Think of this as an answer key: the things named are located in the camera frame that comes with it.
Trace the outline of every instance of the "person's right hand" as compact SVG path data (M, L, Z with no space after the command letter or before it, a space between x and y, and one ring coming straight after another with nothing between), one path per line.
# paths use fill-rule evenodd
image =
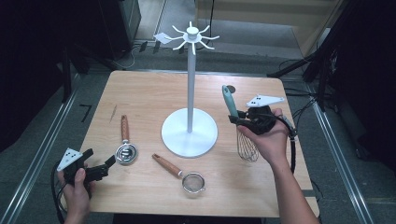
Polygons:
M281 117L282 110L275 109L273 114L277 117ZM279 120L276 121L274 128L270 132L261 135L253 133L249 128L243 125L239 125L237 129L256 144L260 154L262 154L270 164L287 161L286 144L289 131L285 124Z

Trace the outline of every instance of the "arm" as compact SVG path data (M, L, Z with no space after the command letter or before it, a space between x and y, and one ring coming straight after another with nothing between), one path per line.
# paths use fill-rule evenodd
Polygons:
M276 109L275 116L282 115ZM260 154L268 161L274 173L276 196L281 223L318 223L311 207L306 201L300 186L291 173L286 158L288 129L277 121L269 133L257 135L242 125L237 129L256 144Z
M85 175L84 169L78 169L75 186L67 184L64 187L64 197L67 203L67 217L64 224L82 224L90 213L90 198L84 188ZM58 178L64 184L64 172L59 172Z

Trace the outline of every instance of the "wooden table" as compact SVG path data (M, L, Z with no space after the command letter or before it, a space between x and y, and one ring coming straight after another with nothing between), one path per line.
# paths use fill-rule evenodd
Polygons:
M233 85L235 104L245 104L256 94L285 97L279 79L197 75L194 107L212 116L218 125L216 144L204 156L183 159L163 143L164 120L174 111L187 107L187 74L121 72L110 75L92 119L81 151L93 148L90 166L103 164L121 145L120 118L127 115L131 142L138 148L136 160L128 165L114 164L109 176L97 182L92 211L225 217L278 217L276 190L269 164L262 158L243 161L236 151L235 126L228 120L228 109L221 86ZM288 102L280 107L291 118ZM315 214L318 205L297 142L295 176ZM185 173L195 171L205 178L206 191L188 197L181 180L151 158L153 153L169 160Z

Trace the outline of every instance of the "white mug tree stand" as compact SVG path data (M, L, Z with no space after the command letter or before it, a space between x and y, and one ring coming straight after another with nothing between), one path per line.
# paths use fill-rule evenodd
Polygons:
M188 47L188 104L187 108L179 109L173 112L163 123L162 137L165 145L173 153L183 158L197 158L204 155L212 148L218 138L218 127L213 118L201 109L194 108L194 82L195 82L195 64L196 64L196 43L201 43L207 49L210 48L202 39L213 40L219 38L201 36L201 33L207 31L207 26L203 31L190 27L187 32L179 31L172 26L177 32L183 34L179 37L169 37L166 39L177 40L183 39L183 43L175 49L184 48L187 43Z

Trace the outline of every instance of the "whisk handle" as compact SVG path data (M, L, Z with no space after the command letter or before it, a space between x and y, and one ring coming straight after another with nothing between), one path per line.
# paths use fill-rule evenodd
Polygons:
M230 111L230 115L238 118L238 111L236 110L235 102L233 101L233 96L230 90L228 89L227 86L223 85L222 92L223 92L225 104L227 105L228 110Z
M167 161L166 159L162 158L161 156L155 153L152 154L152 158L175 177L180 178L183 176L182 174L183 172L179 168L177 168L177 166L172 164L170 161Z

